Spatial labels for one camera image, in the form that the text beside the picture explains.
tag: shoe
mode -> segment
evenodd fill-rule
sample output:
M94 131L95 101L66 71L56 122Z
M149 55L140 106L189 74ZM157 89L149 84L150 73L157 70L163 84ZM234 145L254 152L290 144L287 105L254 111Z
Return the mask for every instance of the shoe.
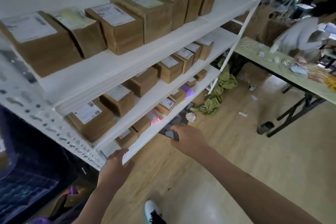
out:
M145 203L145 219L147 223L152 223L153 220L161 220L162 214L159 212L158 206L154 201L148 199Z

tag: light wood flooring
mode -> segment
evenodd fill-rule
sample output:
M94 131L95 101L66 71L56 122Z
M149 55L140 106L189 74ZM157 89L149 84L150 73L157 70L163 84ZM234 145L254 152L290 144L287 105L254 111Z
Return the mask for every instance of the light wood flooring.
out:
M274 76L254 92L240 82L225 91L215 115L197 114L193 125L238 167L321 222L336 223L336 106L323 103L271 138L256 133L259 124L275 122L302 98L296 89L281 94L284 86ZM136 166L103 224L145 223L148 198L157 202L168 224L251 223L212 175L173 148L166 137L154 137L132 160Z

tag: left hand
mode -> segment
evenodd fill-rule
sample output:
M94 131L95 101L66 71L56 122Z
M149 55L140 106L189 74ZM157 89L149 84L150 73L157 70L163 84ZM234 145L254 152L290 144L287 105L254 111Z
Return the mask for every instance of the left hand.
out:
M108 157L99 173L97 188L101 188L107 193L116 193L121 188L134 167L133 162L123 166L123 156L126 152L128 149L116 150Z

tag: person leaning over table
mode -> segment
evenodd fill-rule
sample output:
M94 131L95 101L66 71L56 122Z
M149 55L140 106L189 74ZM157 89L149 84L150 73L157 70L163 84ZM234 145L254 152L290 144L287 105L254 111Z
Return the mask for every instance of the person leaning over table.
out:
M320 223L278 192L229 162L207 144L199 129L185 124L173 125L171 129L179 136L179 141L171 140L172 146L207 169L254 224ZM127 180L134 167L132 162L127 166L122 164L123 155L127 151L128 149L117 150L107 159L99 173L96 189L73 224L101 223L115 193ZM157 205L150 199L145 202L144 212L148 223L166 223Z
M298 54L300 58L307 61L314 59L319 54L320 49L328 44L328 39L309 42L309 38L314 32L318 31L320 23L334 19L336 17L335 13L336 0L318 3L310 12L310 17L301 19L274 41L271 52L279 51L289 54L290 51L298 49L301 51Z

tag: shelf board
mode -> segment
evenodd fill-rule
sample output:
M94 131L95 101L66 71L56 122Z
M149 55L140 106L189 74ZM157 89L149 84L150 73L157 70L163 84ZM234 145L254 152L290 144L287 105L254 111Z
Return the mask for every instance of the shelf board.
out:
M123 157L123 164L130 160L146 143L148 143L162 128L165 127L176 115L179 114L197 95L199 95L219 74L220 71L211 65L205 68L208 73L205 78L197 82L192 88L194 94L185 98L178 106L176 106L167 116L161 121L151 125L139 138L129 147L129 151Z
M217 28L209 34L211 35L211 39L214 40L214 45L205 61L198 60L187 71L187 73L180 75L169 84L159 80L150 91L140 98L139 102L124 117L118 120L118 122L109 131L107 131L107 133L93 143L94 147L98 150L103 149L111 140L114 140L126 129L136 123L142 116L152 110L161 100L186 83L191 77L204 69L210 64L210 62L216 59L220 54L225 52L239 40L237 35L222 28Z
M128 53L117 56L105 50L47 77L34 75L55 110L65 116L244 13L258 2L259 0L216 0L210 14Z

